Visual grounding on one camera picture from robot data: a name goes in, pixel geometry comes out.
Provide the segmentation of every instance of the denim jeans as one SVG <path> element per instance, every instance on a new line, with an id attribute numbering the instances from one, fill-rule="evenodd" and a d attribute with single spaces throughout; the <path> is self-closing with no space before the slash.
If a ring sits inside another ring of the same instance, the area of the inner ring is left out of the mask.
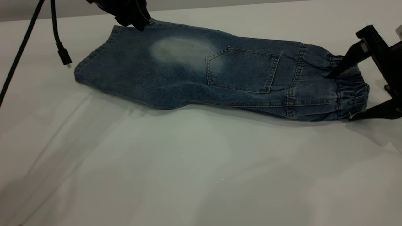
<path id="1" fill-rule="evenodd" d="M 162 109 L 203 103 L 298 121 L 346 120 L 365 110 L 369 87 L 357 66 L 325 79 L 341 59 L 315 45 L 152 19 L 143 32 L 115 26 L 75 78 Z"/>

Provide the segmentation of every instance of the white table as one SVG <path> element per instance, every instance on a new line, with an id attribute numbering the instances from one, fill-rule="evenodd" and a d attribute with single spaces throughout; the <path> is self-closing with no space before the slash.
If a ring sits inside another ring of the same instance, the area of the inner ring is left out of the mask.
<path id="1" fill-rule="evenodd" d="M 158 20 L 345 54 L 374 24 L 398 42 L 402 1 L 319 0 L 162 11 Z M 59 19 L 73 66 L 111 15 Z M 0 84 L 28 21 L 0 23 Z M 371 60 L 369 106 L 389 99 Z M 300 123 L 203 105 L 162 111 L 74 81 L 49 19 L 35 26 L 0 109 L 0 225 L 393 226 L 402 120 Z"/>

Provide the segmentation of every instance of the pocket stitching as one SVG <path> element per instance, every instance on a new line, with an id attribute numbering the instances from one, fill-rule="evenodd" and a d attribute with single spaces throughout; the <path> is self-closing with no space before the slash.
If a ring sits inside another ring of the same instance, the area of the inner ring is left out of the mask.
<path id="1" fill-rule="evenodd" d="M 221 84 L 216 84 L 212 80 L 211 76 L 211 61 L 213 59 L 216 59 L 220 55 L 229 52 L 231 50 L 238 50 L 246 53 L 252 53 L 252 54 L 257 54 L 257 55 L 262 55 L 262 56 L 272 56 L 273 62 L 271 65 L 271 71 L 269 72 L 267 76 L 267 80 L 264 84 L 264 92 L 261 91 L 256 91 L 256 90 L 250 90 L 250 89 L 244 89 L 244 88 L 238 88 L 238 87 L 232 87 L 232 86 L 226 86 L 226 85 L 221 85 Z M 217 87 L 222 87 L 222 88 L 230 88 L 230 89 L 235 89 L 235 90 L 242 90 L 242 91 L 247 91 L 247 92 L 255 92 L 255 93 L 263 93 L 263 94 L 269 94 L 271 92 L 271 87 L 272 83 L 276 74 L 276 70 L 278 68 L 279 60 L 281 58 L 281 54 L 275 54 L 275 53 L 265 53 L 265 52 L 258 52 L 258 51 L 252 51 L 252 50 L 246 50 L 246 49 L 239 49 L 239 48 L 233 48 L 233 47 L 227 47 L 216 54 L 213 54 L 209 57 L 206 58 L 206 66 L 207 66 L 207 83 L 210 86 L 217 86 Z"/>

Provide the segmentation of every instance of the jeans back pocket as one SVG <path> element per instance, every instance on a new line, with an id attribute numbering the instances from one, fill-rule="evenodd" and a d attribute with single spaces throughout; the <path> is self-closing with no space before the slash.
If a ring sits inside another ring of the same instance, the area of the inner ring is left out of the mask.
<path id="1" fill-rule="evenodd" d="M 208 85 L 269 93 L 280 54 L 228 47 L 207 57 Z"/>

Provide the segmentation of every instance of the usb connector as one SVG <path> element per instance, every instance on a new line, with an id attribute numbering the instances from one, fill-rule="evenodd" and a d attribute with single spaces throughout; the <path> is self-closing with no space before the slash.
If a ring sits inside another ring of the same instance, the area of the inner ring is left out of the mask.
<path id="1" fill-rule="evenodd" d="M 63 47 L 63 44 L 60 43 L 56 43 L 57 48 L 59 49 L 58 53 L 59 56 L 63 62 L 64 65 L 67 65 L 67 68 L 71 68 L 71 58 L 70 55 L 68 54 L 67 50 Z"/>

